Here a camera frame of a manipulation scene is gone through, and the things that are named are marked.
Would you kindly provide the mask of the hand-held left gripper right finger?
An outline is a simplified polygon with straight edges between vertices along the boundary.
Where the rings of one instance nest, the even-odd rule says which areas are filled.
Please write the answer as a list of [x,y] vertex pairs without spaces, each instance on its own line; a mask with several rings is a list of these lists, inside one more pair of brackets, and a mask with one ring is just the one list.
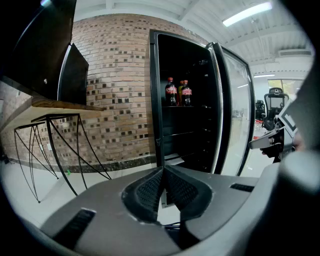
[[181,222],[202,216],[213,199],[213,191],[206,183],[174,166],[163,168],[163,179],[164,188],[180,211]]

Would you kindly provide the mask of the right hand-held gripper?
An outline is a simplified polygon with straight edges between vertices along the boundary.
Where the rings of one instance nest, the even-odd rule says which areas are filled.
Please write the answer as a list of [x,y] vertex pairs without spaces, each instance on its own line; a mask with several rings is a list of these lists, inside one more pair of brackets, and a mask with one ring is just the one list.
[[301,146],[301,137],[292,115],[290,114],[291,99],[277,115],[275,129],[265,133],[258,139],[249,142],[250,149],[266,149],[277,146],[279,152],[294,152]]

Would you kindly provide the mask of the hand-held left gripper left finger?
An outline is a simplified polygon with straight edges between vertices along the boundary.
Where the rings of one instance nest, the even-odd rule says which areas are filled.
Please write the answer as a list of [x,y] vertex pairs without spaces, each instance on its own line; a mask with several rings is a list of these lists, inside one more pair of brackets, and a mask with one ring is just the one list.
[[150,169],[150,173],[129,184],[121,199],[127,210],[140,222],[156,223],[161,195],[165,189],[163,168]]

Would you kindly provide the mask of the black glass-door fridge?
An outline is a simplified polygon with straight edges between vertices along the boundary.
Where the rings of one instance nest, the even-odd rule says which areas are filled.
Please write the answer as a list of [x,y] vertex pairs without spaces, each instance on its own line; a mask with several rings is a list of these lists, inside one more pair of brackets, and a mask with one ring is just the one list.
[[[150,83],[158,166],[175,165],[214,174],[222,100],[219,71],[208,44],[160,30],[149,33],[145,74]],[[169,77],[177,88],[177,106],[166,103]],[[191,106],[179,106],[178,86],[184,80],[192,90]]]

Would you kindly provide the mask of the black glass fridge door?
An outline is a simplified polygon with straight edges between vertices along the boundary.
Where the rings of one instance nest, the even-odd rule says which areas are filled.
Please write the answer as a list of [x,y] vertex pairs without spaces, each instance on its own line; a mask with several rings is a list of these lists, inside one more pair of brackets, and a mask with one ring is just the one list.
[[211,42],[221,97],[219,151],[214,173],[240,176],[248,159],[255,125],[255,90],[249,64],[233,51]]

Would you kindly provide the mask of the black mesh office chair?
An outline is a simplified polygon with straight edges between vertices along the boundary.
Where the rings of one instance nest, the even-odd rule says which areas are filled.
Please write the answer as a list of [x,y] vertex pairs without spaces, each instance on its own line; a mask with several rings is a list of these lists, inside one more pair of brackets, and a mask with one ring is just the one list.
[[263,120],[263,126],[267,131],[275,128],[275,117],[280,114],[289,99],[289,95],[283,93],[279,87],[270,88],[269,93],[264,95],[266,116]]
[[266,116],[265,103],[263,100],[257,100],[255,103],[255,119],[263,121]]

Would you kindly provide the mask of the window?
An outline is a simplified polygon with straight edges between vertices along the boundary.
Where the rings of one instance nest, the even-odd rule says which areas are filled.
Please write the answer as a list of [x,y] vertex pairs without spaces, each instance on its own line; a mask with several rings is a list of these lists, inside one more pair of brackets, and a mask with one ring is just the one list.
[[281,88],[285,94],[291,99],[295,99],[298,91],[302,86],[303,80],[301,79],[269,79],[269,88]]

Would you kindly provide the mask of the ceiling air conditioner unit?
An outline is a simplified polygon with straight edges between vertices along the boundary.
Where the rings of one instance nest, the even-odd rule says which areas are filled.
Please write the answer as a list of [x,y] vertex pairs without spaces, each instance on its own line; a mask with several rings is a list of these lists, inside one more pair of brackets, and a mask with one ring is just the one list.
[[278,51],[278,57],[311,57],[312,52],[307,49],[284,49]]

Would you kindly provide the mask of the yellow drink bottle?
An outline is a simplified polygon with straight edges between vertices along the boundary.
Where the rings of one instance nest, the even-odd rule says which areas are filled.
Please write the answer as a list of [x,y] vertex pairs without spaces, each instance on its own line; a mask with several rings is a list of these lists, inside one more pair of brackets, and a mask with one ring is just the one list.
[[179,106],[183,106],[183,102],[182,102],[182,88],[184,86],[184,81],[181,80],[179,83],[179,86],[177,88],[177,96],[178,96],[178,105]]

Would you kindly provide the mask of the large black monitor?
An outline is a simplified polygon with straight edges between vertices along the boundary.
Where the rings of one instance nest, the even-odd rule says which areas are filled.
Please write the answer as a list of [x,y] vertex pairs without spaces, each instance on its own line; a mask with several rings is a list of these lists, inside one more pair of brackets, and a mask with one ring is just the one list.
[[0,0],[0,81],[86,104],[89,64],[72,42],[77,0]]

